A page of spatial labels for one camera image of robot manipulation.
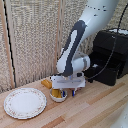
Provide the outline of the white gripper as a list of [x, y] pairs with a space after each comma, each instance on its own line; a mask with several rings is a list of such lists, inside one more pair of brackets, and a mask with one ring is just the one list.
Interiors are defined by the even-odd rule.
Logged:
[[83, 75], [77, 76], [76, 74], [73, 74], [71, 76], [68, 76], [67, 78], [61, 76], [61, 75], [53, 75], [51, 77], [52, 81], [52, 96], [58, 97], [59, 90], [58, 89], [64, 89], [64, 88], [72, 88], [72, 97], [75, 96], [75, 93], [78, 88], [85, 86], [85, 78]]

